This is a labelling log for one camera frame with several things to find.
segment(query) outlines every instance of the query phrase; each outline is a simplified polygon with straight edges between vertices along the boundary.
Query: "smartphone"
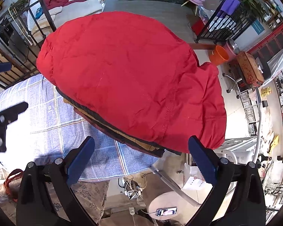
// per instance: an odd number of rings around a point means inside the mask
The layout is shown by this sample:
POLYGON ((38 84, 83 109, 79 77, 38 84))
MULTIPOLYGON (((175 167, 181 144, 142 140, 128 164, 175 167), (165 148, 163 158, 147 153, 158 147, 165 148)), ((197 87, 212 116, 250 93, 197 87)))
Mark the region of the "smartphone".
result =
POLYGON ((157 209, 156 216, 174 215, 177 212, 177 207, 157 209))

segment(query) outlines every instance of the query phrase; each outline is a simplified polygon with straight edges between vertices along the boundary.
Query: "red box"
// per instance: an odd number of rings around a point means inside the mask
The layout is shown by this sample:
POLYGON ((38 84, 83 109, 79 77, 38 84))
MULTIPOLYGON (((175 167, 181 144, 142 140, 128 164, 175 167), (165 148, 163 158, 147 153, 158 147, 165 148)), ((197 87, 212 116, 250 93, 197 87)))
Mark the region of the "red box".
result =
POLYGON ((203 28, 204 28, 204 23, 200 18, 196 21, 195 24, 193 24, 191 26, 191 29, 194 31, 196 36, 198 36, 200 34, 200 32, 202 31, 203 28))

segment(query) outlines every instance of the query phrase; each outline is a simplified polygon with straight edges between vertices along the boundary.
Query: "blue gripper pad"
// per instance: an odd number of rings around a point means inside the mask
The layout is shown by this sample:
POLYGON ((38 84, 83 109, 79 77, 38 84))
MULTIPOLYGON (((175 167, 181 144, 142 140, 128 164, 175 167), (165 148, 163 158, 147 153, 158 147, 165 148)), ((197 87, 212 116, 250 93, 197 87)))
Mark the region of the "blue gripper pad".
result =
POLYGON ((215 186, 217 183, 216 171, 217 166, 214 165, 215 161, 212 161, 209 152, 213 152, 210 149, 205 148, 202 143, 197 139, 196 136, 189 138, 189 151, 196 162, 201 174, 203 175, 206 182, 215 186))
POLYGON ((92 137, 89 137, 89 140, 78 152, 73 162, 69 165, 67 169, 67 185, 70 186, 78 182, 80 176, 82 175, 87 163, 89 162, 93 152, 95 150, 95 142, 92 137))

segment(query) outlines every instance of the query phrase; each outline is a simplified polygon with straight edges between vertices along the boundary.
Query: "blue plaid bedsheet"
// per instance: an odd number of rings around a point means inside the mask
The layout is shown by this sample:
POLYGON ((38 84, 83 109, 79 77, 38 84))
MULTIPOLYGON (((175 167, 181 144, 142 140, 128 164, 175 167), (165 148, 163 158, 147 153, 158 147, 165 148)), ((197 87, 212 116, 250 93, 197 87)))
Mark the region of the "blue plaid bedsheet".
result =
POLYGON ((80 180, 100 181, 137 173, 157 161, 103 134, 63 102, 63 98, 43 75, 33 76, 0 92, 0 111, 26 101, 28 109, 8 125, 5 153, 0 163, 11 172, 22 170, 30 161, 47 164, 65 157, 86 136, 95 140, 95 152, 80 180))

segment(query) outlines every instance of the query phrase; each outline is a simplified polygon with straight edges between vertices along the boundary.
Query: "red blanket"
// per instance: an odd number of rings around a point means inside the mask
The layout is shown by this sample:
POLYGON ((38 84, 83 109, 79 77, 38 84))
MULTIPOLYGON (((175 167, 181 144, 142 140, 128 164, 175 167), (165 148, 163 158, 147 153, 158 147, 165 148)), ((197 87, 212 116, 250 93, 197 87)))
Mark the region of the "red blanket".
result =
POLYGON ((55 7, 61 7, 61 6, 64 7, 75 2, 84 2, 84 1, 86 0, 73 0, 70 2, 69 0, 44 0, 48 10, 53 9, 55 7))
POLYGON ((39 71, 123 133, 188 151, 219 147, 226 112, 218 69, 157 20, 107 12, 68 21, 45 40, 39 71))

